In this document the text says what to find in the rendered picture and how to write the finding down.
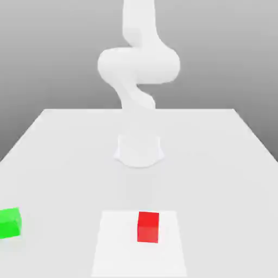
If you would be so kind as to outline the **small red cube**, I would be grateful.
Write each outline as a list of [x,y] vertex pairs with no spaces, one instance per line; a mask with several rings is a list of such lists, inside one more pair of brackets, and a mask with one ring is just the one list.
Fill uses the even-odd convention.
[[159,242],[159,219],[158,212],[138,212],[137,241],[145,243]]

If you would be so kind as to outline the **small green cube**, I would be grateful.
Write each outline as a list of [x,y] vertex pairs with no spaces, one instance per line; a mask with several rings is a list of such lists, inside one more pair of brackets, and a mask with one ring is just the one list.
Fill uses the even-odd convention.
[[0,210],[0,239],[21,235],[22,218],[18,207]]

